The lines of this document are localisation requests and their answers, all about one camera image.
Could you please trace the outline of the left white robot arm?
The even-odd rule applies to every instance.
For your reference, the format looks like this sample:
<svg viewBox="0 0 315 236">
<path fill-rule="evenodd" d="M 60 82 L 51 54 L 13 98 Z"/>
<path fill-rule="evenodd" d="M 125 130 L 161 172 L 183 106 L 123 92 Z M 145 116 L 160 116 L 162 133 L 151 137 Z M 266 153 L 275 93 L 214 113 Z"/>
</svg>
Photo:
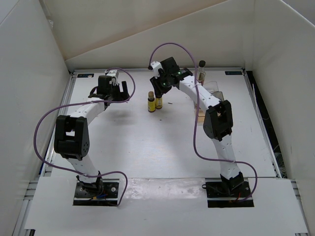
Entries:
<svg viewBox="0 0 315 236">
<path fill-rule="evenodd" d="M 126 81 L 118 82 L 116 76 L 102 75 L 98 85 L 92 89 L 87 103 L 69 115 L 56 119 L 54 151 L 66 159 L 79 174 L 78 180 L 86 185 L 86 191 L 93 197 L 103 192 L 99 182 L 100 172 L 94 167 L 88 152 L 90 149 L 89 124 L 106 108 L 110 102 L 129 99 Z"/>
</svg>

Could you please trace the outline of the small yellow label bottle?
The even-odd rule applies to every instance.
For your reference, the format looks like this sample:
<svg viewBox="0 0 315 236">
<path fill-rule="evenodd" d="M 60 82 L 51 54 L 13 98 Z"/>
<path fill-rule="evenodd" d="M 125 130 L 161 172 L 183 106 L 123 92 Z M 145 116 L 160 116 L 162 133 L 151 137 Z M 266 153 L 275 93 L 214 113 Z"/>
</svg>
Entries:
<svg viewBox="0 0 315 236">
<path fill-rule="evenodd" d="M 163 107 L 162 97 L 156 97 L 156 109 L 161 109 Z"/>
<path fill-rule="evenodd" d="M 155 95 L 153 91 L 148 92 L 148 111 L 150 113 L 156 110 Z"/>
</svg>

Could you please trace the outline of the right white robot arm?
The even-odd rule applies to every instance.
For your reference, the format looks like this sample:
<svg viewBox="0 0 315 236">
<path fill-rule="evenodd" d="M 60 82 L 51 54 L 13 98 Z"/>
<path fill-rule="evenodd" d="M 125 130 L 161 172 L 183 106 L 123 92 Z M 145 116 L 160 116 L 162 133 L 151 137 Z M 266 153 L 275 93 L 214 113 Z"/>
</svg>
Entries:
<svg viewBox="0 0 315 236">
<path fill-rule="evenodd" d="M 232 147 L 231 133 L 233 127 L 232 110 L 229 101 L 216 98 L 199 82 L 187 68 L 180 69 L 173 57 L 162 62 L 153 61 L 149 69 L 154 72 L 150 79 L 154 92 L 158 97 L 176 87 L 199 102 L 200 109 L 205 113 L 203 130 L 216 148 L 220 160 L 221 191 L 226 196 L 233 196 L 243 184 L 244 178 L 236 163 Z"/>
</svg>

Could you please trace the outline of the tall red label sauce bottle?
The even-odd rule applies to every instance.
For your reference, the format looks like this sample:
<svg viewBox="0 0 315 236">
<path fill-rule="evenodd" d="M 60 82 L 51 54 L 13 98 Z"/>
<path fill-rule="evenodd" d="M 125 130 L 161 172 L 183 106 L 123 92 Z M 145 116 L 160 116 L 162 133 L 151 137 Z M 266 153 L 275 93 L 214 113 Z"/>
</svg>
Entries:
<svg viewBox="0 0 315 236">
<path fill-rule="evenodd" d="M 206 78 L 205 65 L 206 65 L 206 62 L 204 60 L 201 60 L 198 64 L 198 70 L 197 70 L 197 80 L 202 86 L 204 85 L 205 78 Z"/>
</svg>

